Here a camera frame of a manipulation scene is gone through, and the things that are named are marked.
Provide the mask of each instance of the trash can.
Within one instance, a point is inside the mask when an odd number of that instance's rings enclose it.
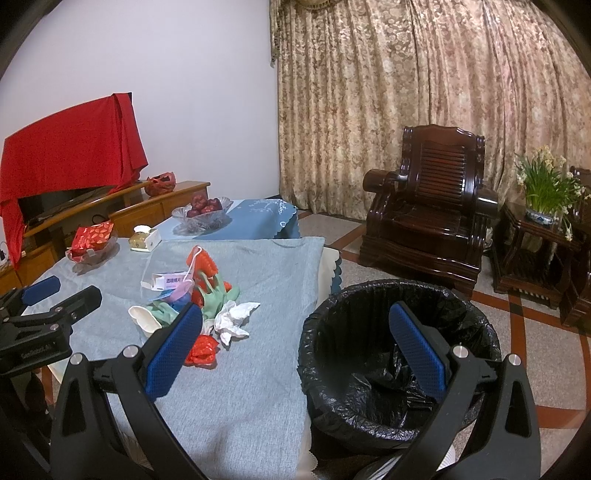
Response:
[[[389,309],[399,300],[450,345],[501,360],[486,316],[448,288],[378,280],[331,295],[304,322],[298,373],[312,423],[355,453],[386,455],[407,447],[436,406],[390,334]],[[482,401],[483,394],[475,394],[462,428],[476,419]]]

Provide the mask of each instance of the white wall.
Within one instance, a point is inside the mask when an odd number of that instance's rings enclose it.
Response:
[[[0,143],[53,112],[133,92],[146,175],[214,196],[279,191],[268,0],[63,0],[0,80]]]

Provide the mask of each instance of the red cloth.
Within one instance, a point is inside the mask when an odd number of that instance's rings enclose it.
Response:
[[[137,180],[147,164],[127,93],[62,110],[8,137],[0,165],[0,216],[15,268],[25,227],[17,199],[108,185],[116,192]]]

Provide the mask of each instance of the dark wood chair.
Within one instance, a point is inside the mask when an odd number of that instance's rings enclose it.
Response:
[[[480,273],[496,192],[482,185],[484,137],[452,127],[405,127],[399,171],[370,170],[375,192],[359,262],[398,273],[412,269],[468,298]]]
[[[571,167],[570,171],[591,188],[591,170]],[[581,199],[574,206],[570,220],[573,237],[583,246],[573,255],[570,265],[565,265],[569,269],[569,283],[560,301],[560,320],[591,332],[591,200]]]

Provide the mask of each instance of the floral curtain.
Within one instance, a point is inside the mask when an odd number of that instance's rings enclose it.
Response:
[[[371,168],[400,165],[405,125],[486,137],[485,182],[517,195],[514,153],[591,167],[591,79],[529,0],[272,0],[283,198],[364,218]]]

